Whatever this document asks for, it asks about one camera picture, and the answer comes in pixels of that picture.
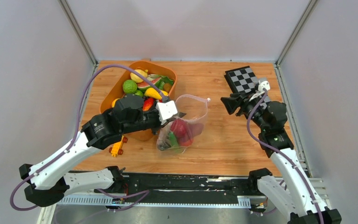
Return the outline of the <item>light green pepper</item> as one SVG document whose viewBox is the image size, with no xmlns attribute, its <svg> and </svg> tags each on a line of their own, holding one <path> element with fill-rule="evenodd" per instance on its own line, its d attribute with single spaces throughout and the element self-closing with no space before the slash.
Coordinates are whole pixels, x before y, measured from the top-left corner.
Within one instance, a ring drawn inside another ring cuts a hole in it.
<svg viewBox="0 0 358 224">
<path fill-rule="evenodd" d="M 168 133 L 168 140 L 169 140 L 170 148 L 179 147 L 178 140 L 177 140 L 177 138 L 176 138 L 176 136 L 175 136 L 175 134 L 173 132 Z"/>
</svg>

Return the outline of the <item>clear zip top bag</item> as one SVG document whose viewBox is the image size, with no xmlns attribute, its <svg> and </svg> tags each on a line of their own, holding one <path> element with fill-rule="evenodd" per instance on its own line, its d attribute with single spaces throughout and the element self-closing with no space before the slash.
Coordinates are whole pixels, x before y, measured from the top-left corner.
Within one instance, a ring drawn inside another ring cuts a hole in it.
<svg viewBox="0 0 358 224">
<path fill-rule="evenodd" d="M 178 114 L 159 132 L 156 147 L 161 156 L 184 153 L 205 129 L 210 98 L 184 94 L 175 100 Z"/>
</svg>

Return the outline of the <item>red apple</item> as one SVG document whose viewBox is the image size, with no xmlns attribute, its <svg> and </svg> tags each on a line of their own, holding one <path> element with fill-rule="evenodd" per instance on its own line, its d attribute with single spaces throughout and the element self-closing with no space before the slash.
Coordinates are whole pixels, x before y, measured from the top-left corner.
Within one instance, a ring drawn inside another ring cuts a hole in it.
<svg viewBox="0 0 358 224">
<path fill-rule="evenodd" d="M 193 139 L 181 138 L 178 143 L 181 147 L 189 147 L 193 144 Z"/>
</svg>

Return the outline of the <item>purple sweet potato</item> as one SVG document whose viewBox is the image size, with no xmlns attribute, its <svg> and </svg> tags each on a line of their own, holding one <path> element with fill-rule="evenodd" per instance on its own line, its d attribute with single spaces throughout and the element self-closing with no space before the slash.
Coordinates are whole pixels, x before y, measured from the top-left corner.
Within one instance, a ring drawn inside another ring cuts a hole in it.
<svg viewBox="0 0 358 224">
<path fill-rule="evenodd" d="M 202 123 L 189 124 L 189 129 L 190 129 L 191 137 L 194 138 L 202 133 L 204 129 L 204 124 Z"/>
</svg>

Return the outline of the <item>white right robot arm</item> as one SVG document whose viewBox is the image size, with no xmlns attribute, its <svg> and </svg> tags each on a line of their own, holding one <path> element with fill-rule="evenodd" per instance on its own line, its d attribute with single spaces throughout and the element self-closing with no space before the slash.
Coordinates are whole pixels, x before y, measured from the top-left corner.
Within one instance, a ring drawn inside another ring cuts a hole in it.
<svg viewBox="0 0 358 224">
<path fill-rule="evenodd" d="M 303 170 L 294 145 L 285 131 L 286 104 L 269 101 L 261 107 L 267 94 L 233 93 L 221 97 L 229 114 L 245 116 L 247 131 L 257 141 L 268 158 L 280 171 L 282 187 L 266 169 L 249 172 L 248 190 L 254 195 L 263 193 L 284 215 L 289 224 L 339 224 L 342 217 L 330 209 L 312 186 Z"/>
</svg>

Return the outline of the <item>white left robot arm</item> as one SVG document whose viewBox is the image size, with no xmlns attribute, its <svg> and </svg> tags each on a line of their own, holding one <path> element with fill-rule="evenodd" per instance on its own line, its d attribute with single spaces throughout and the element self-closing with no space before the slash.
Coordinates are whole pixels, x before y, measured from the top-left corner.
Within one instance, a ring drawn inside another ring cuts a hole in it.
<svg viewBox="0 0 358 224">
<path fill-rule="evenodd" d="M 125 134 L 150 129 L 153 132 L 184 116 L 175 102 L 165 99 L 143 110 L 144 100 L 127 95 L 114 107 L 94 116 L 65 146 L 44 161 L 20 167 L 20 175 L 28 183 L 25 198 L 39 207 L 53 205 L 65 196 L 91 190 L 107 189 L 118 193 L 124 188 L 124 177 L 117 166 L 99 171 L 74 173 L 72 169 L 88 157 L 122 140 Z"/>
</svg>

